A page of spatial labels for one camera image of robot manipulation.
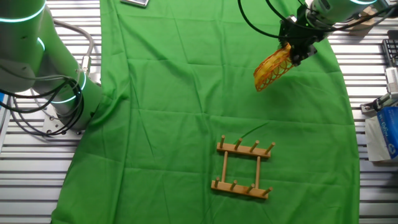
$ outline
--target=metal slatted table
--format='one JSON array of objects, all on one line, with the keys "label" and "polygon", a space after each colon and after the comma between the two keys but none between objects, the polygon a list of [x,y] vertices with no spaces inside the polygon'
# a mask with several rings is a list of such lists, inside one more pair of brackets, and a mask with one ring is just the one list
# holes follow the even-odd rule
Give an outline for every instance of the metal slatted table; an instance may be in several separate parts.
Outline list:
[{"label": "metal slatted table", "polygon": [[[101,23],[98,0],[47,0],[55,19],[80,26],[95,40],[90,78],[100,80]],[[81,62],[88,41],[80,34],[56,27],[69,51]],[[387,31],[398,29],[398,20],[387,19],[364,39],[335,32],[329,37],[338,59],[353,110],[361,167],[360,224],[398,223],[398,164],[374,165],[368,161],[364,120],[359,105],[384,95],[385,61],[381,40]],[[21,107],[36,107],[32,100],[20,100]],[[26,118],[38,128],[44,114]],[[78,141],[46,142],[29,136],[11,119],[0,153],[0,223],[50,223],[65,174]]]}]

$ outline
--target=blue box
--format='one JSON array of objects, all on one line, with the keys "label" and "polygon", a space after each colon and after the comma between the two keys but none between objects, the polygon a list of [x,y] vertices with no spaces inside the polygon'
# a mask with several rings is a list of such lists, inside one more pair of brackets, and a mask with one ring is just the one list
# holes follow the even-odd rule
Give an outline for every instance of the blue box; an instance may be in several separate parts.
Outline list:
[{"label": "blue box", "polygon": [[398,107],[385,107],[377,112],[381,132],[391,159],[398,156]]}]

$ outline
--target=wooden peg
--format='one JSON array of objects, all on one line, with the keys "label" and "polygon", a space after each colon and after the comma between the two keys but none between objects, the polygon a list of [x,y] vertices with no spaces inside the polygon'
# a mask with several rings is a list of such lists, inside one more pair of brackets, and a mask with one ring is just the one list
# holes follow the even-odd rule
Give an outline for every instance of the wooden peg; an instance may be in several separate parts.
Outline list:
[{"label": "wooden peg", "polygon": [[220,178],[219,178],[219,177],[217,177],[217,178],[216,178],[216,182],[214,183],[214,186],[215,186],[215,187],[217,187],[217,186],[218,186],[218,182],[219,182],[219,181],[220,181]]},{"label": "wooden peg", "polygon": [[251,184],[250,187],[248,188],[248,191],[246,193],[249,193],[253,188],[255,187],[254,184]]},{"label": "wooden peg", "polygon": [[225,135],[222,135],[221,141],[220,141],[220,148],[223,148],[224,140],[225,140]]},{"label": "wooden peg", "polygon": [[250,152],[252,152],[255,148],[256,148],[256,146],[258,145],[260,143],[260,141],[256,141],[255,143],[254,143],[254,145],[250,148]]},{"label": "wooden peg", "polygon": [[238,147],[239,147],[239,145],[241,144],[241,142],[242,142],[242,138],[239,138],[239,140],[238,140],[238,142],[236,143],[236,145],[235,145],[235,150],[237,150],[238,149]]},{"label": "wooden peg", "polygon": [[234,182],[233,182],[232,185],[231,185],[230,190],[233,190],[234,187],[235,187],[235,185],[236,185],[237,183],[238,183],[238,181],[237,181],[237,180],[234,180]]},{"label": "wooden peg", "polygon": [[271,192],[273,190],[272,187],[268,188],[267,190],[264,191],[264,193],[262,193],[262,196],[266,196],[269,192]]},{"label": "wooden peg", "polygon": [[268,147],[268,149],[266,150],[266,154],[268,154],[269,151],[271,151],[271,149],[275,146],[275,143],[271,143],[271,145]]},{"label": "wooden peg", "polygon": [[260,163],[261,157],[257,156],[257,169],[256,169],[256,188],[259,188],[260,185]]},{"label": "wooden peg", "polygon": [[224,152],[224,164],[223,164],[223,174],[221,175],[221,181],[225,182],[226,164],[228,161],[228,152]]}]

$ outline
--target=metal bracket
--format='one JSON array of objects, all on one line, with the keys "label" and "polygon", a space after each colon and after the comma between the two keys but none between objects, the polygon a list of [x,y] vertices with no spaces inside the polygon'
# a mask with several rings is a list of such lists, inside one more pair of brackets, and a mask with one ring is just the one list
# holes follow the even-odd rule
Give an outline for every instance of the metal bracket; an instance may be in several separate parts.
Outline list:
[{"label": "metal bracket", "polygon": [[[51,133],[53,131],[58,130],[63,126],[63,123],[58,120],[54,119],[57,117],[57,113],[54,110],[54,107],[48,106],[46,112],[51,116],[45,116],[44,118],[44,125],[43,125],[43,132]],[[75,131],[75,130],[68,130],[65,134],[59,134],[52,137],[44,137],[48,141],[65,141],[65,140],[80,140],[84,131]]]}]

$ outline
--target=black cable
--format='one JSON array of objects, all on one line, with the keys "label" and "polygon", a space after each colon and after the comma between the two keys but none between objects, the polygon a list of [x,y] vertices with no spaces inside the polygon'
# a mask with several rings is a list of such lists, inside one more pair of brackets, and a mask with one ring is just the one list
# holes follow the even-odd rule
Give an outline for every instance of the black cable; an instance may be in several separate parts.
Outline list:
[{"label": "black cable", "polygon": [[[81,93],[80,86],[78,86],[78,90],[76,90],[76,91],[74,90],[74,92],[75,92],[76,95],[79,96],[79,97],[76,97],[76,101],[75,101],[76,105],[81,105],[80,111],[79,111],[79,115],[78,115],[77,117],[75,117],[75,115],[77,114],[77,110],[75,110],[75,112],[73,112],[72,117],[69,119],[69,121],[68,121],[62,128],[56,130],[55,132],[52,132],[52,133],[45,133],[45,132],[42,132],[42,131],[36,129],[36,128],[33,127],[29,122],[27,122],[27,121],[25,120],[25,118],[23,117],[22,114],[19,113],[19,116],[21,117],[21,120],[22,120],[23,122],[25,122],[25,124],[28,125],[28,127],[32,128],[32,129],[33,129],[34,131],[36,131],[36,132],[29,131],[29,130],[27,130],[25,127],[23,127],[23,125],[21,125],[21,123],[16,119],[16,116],[15,116],[15,114],[14,114],[13,111],[11,111],[11,116],[12,116],[12,118],[14,119],[14,121],[17,123],[17,125],[18,125],[22,130],[24,130],[25,132],[27,132],[28,134],[35,135],[35,136],[47,136],[47,137],[49,137],[49,136],[55,136],[55,135],[58,135],[58,134],[63,134],[63,133],[65,133],[66,131],[68,131],[70,128],[72,128],[72,127],[77,123],[77,121],[81,118],[81,115],[83,114],[83,110],[84,110],[84,97],[83,97],[83,94]],[[15,99],[15,98],[13,98],[13,99],[14,99],[15,107],[18,109],[18,105],[17,105],[17,103],[16,103],[16,99]]]},{"label": "black cable", "polygon": [[315,12],[315,13],[319,14],[319,12],[317,12],[317,11],[315,11],[315,10],[313,10],[313,9],[310,9],[308,6],[305,5],[305,3],[302,3],[300,0],[297,0],[297,1],[298,1],[298,3],[300,3],[300,5],[302,5],[303,7],[305,7],[306,9],[308,9],[309,11]]},{"label": "black cable", "polygon": [[75,81],[74,81],[74,80],[66,80],[62,85],[60,85],[60,86],[58,86],[56,89],[54,89],[55,92],[54,92],[53,95],[50,97],[50,99],[49,99],[44,105],[42,105],[42,106],[40,106],[40,107],[38,107],[38,108],[31,109],[31,110],[19,110],[19,109],[17,109],[17,108],[13,108],[13,107],[11,107],[11,106],[8,106],[7,104],[5,104],[5,103],[3,103],[3,102],[1,102],[1,101],[0,101],[0,106],[4,107],[4,108],[7,109],[7,110],[10,110],[10,111],[13,111],[13,112],[17,112],[17,113],[34,113],[34,112],[36,112],[36,111],[40,111],[40,110],[46,108],[46,107],[51,103],[51,101],[54,100],[54,98],[55,98],[55,97],[57,96],[57,94],[62,90],[62,88],[63,88],[66,84],[68,84],[68,83],[70,83],[70,82],[75,82]]},{"label": "black cable", "polygon": [[274,35],[274,34],[269,34],[265,31],[262,31],[260,29],[258,29],[255,25],[253,25],[249,19],[246,17],[243,8],[242,8],[242,3],[241,0],[238,0],[238,6],[239,6],[239,10],[241,11],[242,17],[243,19],[246,21],[246,23],[255,31],[259,32],[260,34],[266,35],[268,37],[272,37],[272,38],[276,38],[276,39],[306,39],[308,38],[308,36],[306,37],[286,37],[286,36],[281,36],[281,35]]}]

